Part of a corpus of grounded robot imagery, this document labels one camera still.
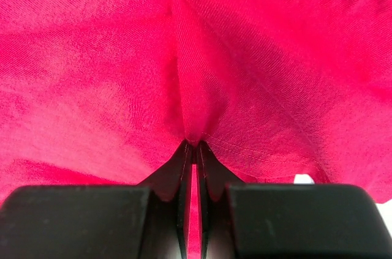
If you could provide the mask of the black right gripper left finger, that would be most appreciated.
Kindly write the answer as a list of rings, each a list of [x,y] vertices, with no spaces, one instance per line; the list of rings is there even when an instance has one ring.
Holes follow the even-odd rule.
[[[23,186],[1,206],[2,258],[186,258],[192,146],[139,184]]]

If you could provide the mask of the red t-shirt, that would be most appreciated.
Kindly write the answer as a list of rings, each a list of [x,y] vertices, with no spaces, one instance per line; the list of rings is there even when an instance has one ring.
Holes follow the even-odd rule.
[[[136,185],[193,149],[246,183],[391,200],[391,0],[1,0],[1,206]]]

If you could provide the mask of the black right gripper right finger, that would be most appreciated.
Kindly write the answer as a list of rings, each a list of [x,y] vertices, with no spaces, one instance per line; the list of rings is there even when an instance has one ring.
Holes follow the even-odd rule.
[[[347,184],[246,183],[195,152],[202,258],[390,258],[373,199]]]

